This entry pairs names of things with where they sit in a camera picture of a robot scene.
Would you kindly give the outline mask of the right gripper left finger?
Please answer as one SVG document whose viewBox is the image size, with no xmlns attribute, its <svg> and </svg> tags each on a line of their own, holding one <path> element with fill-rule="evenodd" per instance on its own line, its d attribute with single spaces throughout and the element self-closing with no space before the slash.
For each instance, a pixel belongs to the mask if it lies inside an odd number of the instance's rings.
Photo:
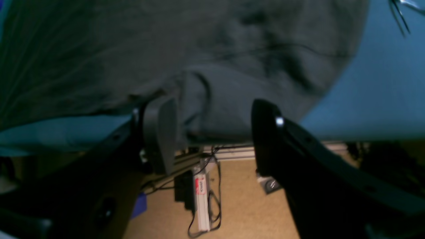
<svg viewBox="0 0 425 239">
<path fill-rule="evenodd" d="M 120 239 L 144 176 L 169 175 L 177 150 L 175 98 L 132 119 L 78 160 L 1 195 L 1 231 L 18 239 Z"/>
</svg>

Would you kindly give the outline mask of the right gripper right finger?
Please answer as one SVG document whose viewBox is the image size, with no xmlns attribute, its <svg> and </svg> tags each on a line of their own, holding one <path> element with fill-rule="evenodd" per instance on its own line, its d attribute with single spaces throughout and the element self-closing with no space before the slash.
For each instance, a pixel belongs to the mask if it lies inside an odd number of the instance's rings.
<svg viewBox="0 0 425 239">
<path fill-rule="evenodd" d="M 300 238 L 424 238 L 424 198 L 352 167 L 266 100 L 251 125 L 257 170 L 284 188 Z"/>
</svg>

